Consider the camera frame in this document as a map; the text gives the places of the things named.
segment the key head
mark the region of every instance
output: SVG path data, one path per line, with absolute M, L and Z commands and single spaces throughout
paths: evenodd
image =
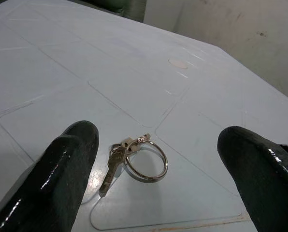
M 134 141 L 134 140 L 129 137 L 128 139 L 125 139 L 125 140 L 123 140 L 123 141 L 121 142 L 121 146 L 122 146 L 122 147 L 127 147 L 127 146 L 129 146 L 129 144 L 131 144 L 133 141 Z M 137 152 L 137 151 L 139 151 L 140 149 L 141 149 L 140 144 L 134 144 L 134 145 L 132 145 L 132 146 L 129 147 L 129 149 L 128 149 L 128 155 L 129 155 L 129 154 L 132 154 L 132 153 L 134 153 L 134 152 Z
M 115 153 L 112 153 L 109 161 L 107 162 L 107 165 L 109 168 L 113 167 L 113 166 L 118 166 L 121 163 L 125 162 L 126 159 L 126 155 L 127 153 L 125 153 L 126 148 L 125 147 L 118 147 Z

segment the key ring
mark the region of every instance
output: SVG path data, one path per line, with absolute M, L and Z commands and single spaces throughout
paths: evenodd
M 148 144 L 151 144 L 152 146 L 154 146 L 162 155 L 162 161 L 163 161 L 163 171 L 159 174 L 159 175 L 155 175 L 155 176 L 148 176 L 148 175 L 144 175 L 142 173 L 140 173 L 139 171 L 137 171 L 131 164 L 130 160 L 129 160 L 129 155 L 126 155 L 126 162 L 127 162 L 127 165 L 132 169 L 132 171 L 134 173 L 136 173 L 138 176 L 140 176 L 141 178 L 143 179 L 146 179 L 146 180 L 159 180 L 161 179 L 168 171 L 168 159 L 165 155 L 165 153 L 163 152 L 163 150 L 157 145 L 155 144 L 154 142 L 150 141 L 146 136 L 142 136 L 136 140 L 133 140 L 130 144 L 128 144 L 128 146 L 126 147 L 125 149 L 125 152 L 128 152 L 129 148 L 131 148 L 132 145 L 135 145 L 135 144 L 139 144 L 139 145 L 142 145 L 142 144 L 145 144 L 145 143 L 148 143 Z

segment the circular mark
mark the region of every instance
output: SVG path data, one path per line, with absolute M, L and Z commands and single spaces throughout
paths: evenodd
M 168 59 L 168 62 L 172 65 L 174 65 L 175 67 L 178 67 L 178 68 L 181 68 L 181 69 L 187 69 L 188 66 L 180 61 L 180 60 L 177 60 L 177 59 Z

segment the white plastic table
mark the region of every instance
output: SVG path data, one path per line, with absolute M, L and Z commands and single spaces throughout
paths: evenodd
M 255 232 L 218 135 L 238 125 L 288 144 L 288 98 L 218 47 L 66 0 L 0 4 L 0 200 L 78 120 L 100 146 L 74 232 Z M 147 132 L 165 178 L 122 169 L 101 199 L 109 146 Z M 140 153 L 141 171 L 162 169 Z

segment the silver ring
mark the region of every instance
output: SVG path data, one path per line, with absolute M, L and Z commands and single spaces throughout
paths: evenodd
M 132 171 L 134 173 L 136 173 L 138 176 L 140 176 L 141 178 L 143 179 L 146 179 L 146 180 L 159 180 L 160 178 L 162 178 L 168 171 L 168 159 L 166 157 L 166 155 L 164 154 L 164 152 L 162 151 L 162 149 L 157 145 L 155 144 L 154 142 L 150 141 L 150 140 L 145 140 L 145 141 L 142 141 L 142 142 L 139 142 L 139 140 L 134 140 L 133 142 L 131 142 L 127 147 L 126 147 L 126 150 L 125 152 L 128 151 L 128 149 L 134 145 L 134 144 L 144 144 L 144 143 L 148 143 L 148 144 L 151 144 L 152 146 L 154 146 L 162 155 L 162 161 L 163 161 L 163 171 L 159 174 L 159 175 L 155 175 L 155 176 L 149 176 L 149 175 L 144 175 L 142 173 L 140 173 L 139 171 L 137 171 L 131 164 L 130 160 L 129 160 L 129 156 L 127 155 L 126 156 L 126 162 L 127 162 L 127 165 L 132 169 Z

